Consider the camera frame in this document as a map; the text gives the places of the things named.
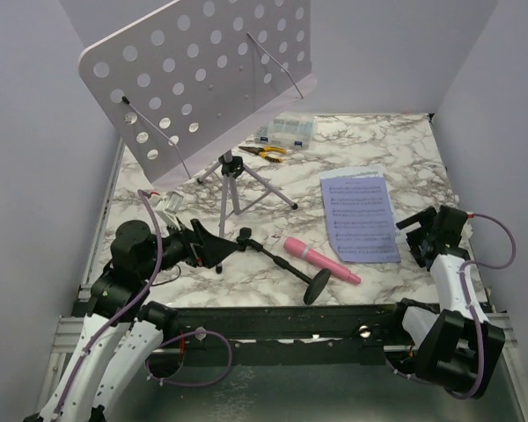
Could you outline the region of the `lilac sheet music page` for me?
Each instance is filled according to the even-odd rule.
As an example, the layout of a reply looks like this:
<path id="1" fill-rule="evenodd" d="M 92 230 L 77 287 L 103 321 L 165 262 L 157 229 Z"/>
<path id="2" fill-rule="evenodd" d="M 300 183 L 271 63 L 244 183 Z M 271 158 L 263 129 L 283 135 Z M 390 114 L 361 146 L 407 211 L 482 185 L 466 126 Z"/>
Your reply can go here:
<path id="1" fill-rule="evenodd" d="M 382 177 L 320 181 L 326 233 L 337 257 L 347 263 L 399 263 L 392 205 Z"/>

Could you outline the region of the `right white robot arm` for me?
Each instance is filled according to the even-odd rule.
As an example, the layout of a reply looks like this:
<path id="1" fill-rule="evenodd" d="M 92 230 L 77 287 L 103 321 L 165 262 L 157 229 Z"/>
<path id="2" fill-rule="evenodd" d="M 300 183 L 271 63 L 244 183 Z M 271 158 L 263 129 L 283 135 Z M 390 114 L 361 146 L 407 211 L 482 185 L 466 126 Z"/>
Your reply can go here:
<path id="1" fill-rule="evenodd" d="M 387 360 L 393 373 L 437 385 L 460 400 L 483 396 L 505 344 L 503 329 L 489 322 L 477 301 L 471 278 L 476 263 L 460 245 L 471 218 L 442 206 L 397 222 L 397 229 L 409 230 L 406 240 L 417 265 L 436 284 L 439 307 L 403 299 L 387 323 L 393 342 L 414 342 L 408 357 Z"/>

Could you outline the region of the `white sheet music page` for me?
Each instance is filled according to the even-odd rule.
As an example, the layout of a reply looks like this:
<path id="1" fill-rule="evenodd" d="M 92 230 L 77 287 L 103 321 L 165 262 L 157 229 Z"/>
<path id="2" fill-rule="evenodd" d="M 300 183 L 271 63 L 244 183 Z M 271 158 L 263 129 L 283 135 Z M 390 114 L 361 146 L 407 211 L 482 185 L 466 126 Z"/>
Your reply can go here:
<path id="1" fill-rule="evenodd" d="M 319 174 L 326 221 L 330 225 L 380 218 L 394 224 L 385 175 L 377 167 L 351 166 Z"/>

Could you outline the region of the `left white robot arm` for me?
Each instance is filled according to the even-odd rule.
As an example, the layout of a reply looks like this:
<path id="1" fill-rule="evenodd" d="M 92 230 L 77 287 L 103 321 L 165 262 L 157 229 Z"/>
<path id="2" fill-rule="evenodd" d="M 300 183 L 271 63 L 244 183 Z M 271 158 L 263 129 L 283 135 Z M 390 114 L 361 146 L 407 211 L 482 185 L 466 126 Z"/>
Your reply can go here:
<path id="1" fill-rule="evenodd" d="M 29 420 L 107 420 L 152 352 L 185 337 L 176 310 L 145 301 L 153 281 L 180 262 L 212 268 L 238 249 L 198 220 L 191 223 L 167 237 L 140 220 L 116 230 L 112 258 L 92 284 L 69 364 L 48 402 Z"/>

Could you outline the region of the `lilac music stand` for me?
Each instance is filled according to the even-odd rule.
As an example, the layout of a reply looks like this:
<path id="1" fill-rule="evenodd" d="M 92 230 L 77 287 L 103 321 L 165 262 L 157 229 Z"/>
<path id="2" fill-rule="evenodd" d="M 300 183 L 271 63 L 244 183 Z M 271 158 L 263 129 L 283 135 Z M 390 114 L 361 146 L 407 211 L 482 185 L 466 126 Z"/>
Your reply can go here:
<path id="1" fill-rule="evenodd" d="M 78 73 L 159 190 L 316 86 L 308 1 L 173 1 L 80 55 Z"/>

